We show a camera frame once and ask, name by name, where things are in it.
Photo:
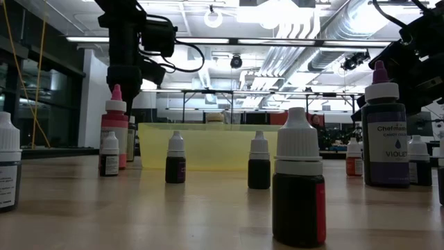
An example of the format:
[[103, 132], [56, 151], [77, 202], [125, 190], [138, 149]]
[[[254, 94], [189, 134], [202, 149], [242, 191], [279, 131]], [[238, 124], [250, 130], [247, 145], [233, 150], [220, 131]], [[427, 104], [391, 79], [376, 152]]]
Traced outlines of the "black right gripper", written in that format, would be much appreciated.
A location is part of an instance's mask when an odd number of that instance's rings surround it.
[[382, 61], [394, 83], [373, 83], [358, 99], [359, 109], [351, 115], [354, 122], [406, 121], [423, 106], [444, 104], [444, 49], [425, 60], [399, 41], [392, 42], [368, 64], [371, 69]]

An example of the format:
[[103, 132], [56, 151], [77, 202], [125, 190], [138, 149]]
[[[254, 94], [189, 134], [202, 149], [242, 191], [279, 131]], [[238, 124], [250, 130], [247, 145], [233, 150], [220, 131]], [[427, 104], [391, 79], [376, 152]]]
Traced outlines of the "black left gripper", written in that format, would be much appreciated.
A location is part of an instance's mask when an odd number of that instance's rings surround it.
[[137, 44], [111, 42], [109, 57], [107, 83], [110, 86], [120, 84], [122, 99], [126, 103], [126, 115], [131, 116], [133, 101], [142, 88], [143, 80], [152, 82], [156, 89], [162, 84], [166, 70], [140, 53]]

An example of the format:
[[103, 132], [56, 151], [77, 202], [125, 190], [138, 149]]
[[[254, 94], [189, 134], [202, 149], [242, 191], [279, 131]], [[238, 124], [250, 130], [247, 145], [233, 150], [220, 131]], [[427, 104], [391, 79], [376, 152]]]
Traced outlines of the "pink-capped large colouring bottle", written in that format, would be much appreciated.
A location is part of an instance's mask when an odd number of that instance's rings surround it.
[[122, 99], [121, 86], [116, 84], [112, 90], [110, 100], [105, 102], [105, 114], [101, 116], [101, 137], [100, 149], [101, 153], [104, 148], [104, 139], [110, 131], [114, 134], [119, 142], [119, 169], [126, 168], [127, 160], [127, 142], [128, 142], [128, 122], [126, 115], [127, 104]]

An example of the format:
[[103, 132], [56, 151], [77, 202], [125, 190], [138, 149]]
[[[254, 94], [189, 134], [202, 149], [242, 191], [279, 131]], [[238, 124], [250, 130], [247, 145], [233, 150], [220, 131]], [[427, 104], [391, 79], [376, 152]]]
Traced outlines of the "violet-capped large colouring bottle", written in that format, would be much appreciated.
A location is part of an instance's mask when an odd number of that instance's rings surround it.
[[361, 118], [365, 184], [407, 188], [410, 180], [406, 110], [398, 101], [398, 84], [389, 80], [381, 60], [375, 63], [373, 82], [365, 88], [364, 97]]

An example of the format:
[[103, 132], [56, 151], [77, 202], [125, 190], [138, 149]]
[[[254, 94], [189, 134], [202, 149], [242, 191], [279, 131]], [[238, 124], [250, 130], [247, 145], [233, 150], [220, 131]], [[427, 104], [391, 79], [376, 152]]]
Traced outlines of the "small white-capped dropper bottle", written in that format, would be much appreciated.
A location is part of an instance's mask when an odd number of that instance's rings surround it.
[[0, 111], [0, 213], [15, 210], [22, 175], [20, 131], [9, 112]]
[[431, 186], [432, 167], [427, 145], [419, 135], [408, 141], [409, 180], [412, 185]]
[[268, 151], [268, 140], [263, 131], [256, 131], [250, 142], [248, 160], [248, 187], [256, 190], [267, 190], [271, 186], [271, 161]]
[[100, 176], [117, 176], [119, 174], [119, 141], [110, 131], [103, 138], [99, 154]]

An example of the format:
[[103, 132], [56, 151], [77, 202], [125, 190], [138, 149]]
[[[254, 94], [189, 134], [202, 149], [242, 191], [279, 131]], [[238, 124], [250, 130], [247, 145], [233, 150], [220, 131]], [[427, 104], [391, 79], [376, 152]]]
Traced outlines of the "small purple-labelled dropper bottle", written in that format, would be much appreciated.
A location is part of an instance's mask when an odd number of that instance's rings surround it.
[[185, 179], [185, 142], [180, 131], [174, 131], [167, 149], [165, 181], [166, 183], [184, 183]]

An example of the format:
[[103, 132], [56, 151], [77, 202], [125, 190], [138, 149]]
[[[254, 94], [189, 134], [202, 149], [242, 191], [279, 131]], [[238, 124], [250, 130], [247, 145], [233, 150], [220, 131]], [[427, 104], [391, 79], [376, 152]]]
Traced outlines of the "small orange dropper bottle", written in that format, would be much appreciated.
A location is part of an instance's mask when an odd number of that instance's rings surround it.
[[347, 144], [346, 152], [346, 174], [348, 176], [362, 176], [363, 175], [363, 160], [361, 145], [355, 137], [350, 138]]

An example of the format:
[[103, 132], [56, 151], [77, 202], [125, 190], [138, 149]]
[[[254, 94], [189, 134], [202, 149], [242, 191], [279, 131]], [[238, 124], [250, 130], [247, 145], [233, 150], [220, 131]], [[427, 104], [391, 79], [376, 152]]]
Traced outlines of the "small red-labelled dropper bottle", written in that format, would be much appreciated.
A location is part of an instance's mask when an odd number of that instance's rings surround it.
[[304, 108], [290, 108], [277, 132], [272, 180], [272, 232], [280, 243], [319, 247], [326, 240], [323, 162], [317, 130]]

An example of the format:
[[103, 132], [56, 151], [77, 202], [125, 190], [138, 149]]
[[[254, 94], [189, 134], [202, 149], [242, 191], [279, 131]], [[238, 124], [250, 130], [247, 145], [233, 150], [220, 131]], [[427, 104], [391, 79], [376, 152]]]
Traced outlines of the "black computer monitor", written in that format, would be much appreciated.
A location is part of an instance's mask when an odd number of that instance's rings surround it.
[[137, 123], [154, 123], [157, 121], [157, 108], [138, 108], [133, 116]]
[[416, 115], [407, 117], [407, 134], [432, 136], [434, 133], [431, 113], [421, 111]]

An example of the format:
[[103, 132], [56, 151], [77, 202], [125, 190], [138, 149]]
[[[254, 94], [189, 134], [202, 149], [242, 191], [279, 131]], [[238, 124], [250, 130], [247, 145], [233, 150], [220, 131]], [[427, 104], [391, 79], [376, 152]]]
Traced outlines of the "black ceiling-mounted device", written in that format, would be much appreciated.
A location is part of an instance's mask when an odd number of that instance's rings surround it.
[[368, 51], [356, 52], [345, 57], [344, 62], [341, 64], [341, 69], [344, 71], [352, 71], [368, 60], [370, 60], [370, 54]]

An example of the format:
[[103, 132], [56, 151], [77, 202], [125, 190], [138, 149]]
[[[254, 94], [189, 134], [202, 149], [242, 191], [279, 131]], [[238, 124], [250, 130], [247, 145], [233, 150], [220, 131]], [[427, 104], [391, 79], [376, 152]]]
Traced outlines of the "yellow translucent plastic bin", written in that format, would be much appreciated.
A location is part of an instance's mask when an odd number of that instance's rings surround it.
[[189, 171], [246, 171], [250, 141], [256, 131], [268, 140], [270, 157], [276, 155], [279, 125], [140, 123], [138, 136], [142, 166], [165, 169], [169, 139], [179, 131], [185, 143]]

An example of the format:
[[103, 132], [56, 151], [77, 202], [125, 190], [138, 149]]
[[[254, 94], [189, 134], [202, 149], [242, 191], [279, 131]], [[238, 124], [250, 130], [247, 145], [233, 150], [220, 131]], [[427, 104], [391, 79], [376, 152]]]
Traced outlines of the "person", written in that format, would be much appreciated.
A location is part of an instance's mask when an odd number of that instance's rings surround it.
[[328, 139], [324, 119], [320, 115], [311, 115], [311, 125], [317, 130], [318, 147], [321, 151], [328, 149]]

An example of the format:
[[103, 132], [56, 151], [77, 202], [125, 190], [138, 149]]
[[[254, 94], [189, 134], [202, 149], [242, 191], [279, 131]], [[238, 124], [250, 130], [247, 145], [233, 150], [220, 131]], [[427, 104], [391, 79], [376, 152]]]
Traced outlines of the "black beam with light strips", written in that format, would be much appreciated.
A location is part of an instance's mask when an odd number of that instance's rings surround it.
[[237, 37], [177, 37], [176, 44], [229, 45], [262, 47], [332, 47], [332, 48], [384, 48], [389, 40], [321, 40], [283, 38], [237, 38]]

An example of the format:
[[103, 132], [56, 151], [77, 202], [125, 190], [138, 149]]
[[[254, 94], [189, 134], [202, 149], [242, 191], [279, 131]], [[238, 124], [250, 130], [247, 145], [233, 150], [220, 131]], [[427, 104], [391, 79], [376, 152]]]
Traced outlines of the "silver ventilation duct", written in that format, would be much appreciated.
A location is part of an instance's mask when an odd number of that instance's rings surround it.
[[[321, 31], [320, 39], [366, 40], [385, 27], [389, 21], [369, 1], [350, 0], [325, 30]], [[321, 72], [342, 55], [342, 51], [317, 49], [308, 62], [307, 69], [310, 72]]]

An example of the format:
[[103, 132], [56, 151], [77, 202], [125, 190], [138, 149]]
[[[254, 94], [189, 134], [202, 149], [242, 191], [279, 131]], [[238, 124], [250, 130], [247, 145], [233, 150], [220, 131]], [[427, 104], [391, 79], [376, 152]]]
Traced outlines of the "black workbench frame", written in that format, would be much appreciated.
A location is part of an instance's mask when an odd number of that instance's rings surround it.
[[302, 106], [309, 113], [352, 113], [358, 92], [281, 92], [271, 90], [142, 90], [137, 108], [155, 108], [168, 122], [205, 123], [208, 115], [220, 114], [226, 124], [245, 123], [248, 113], [283, 113]]

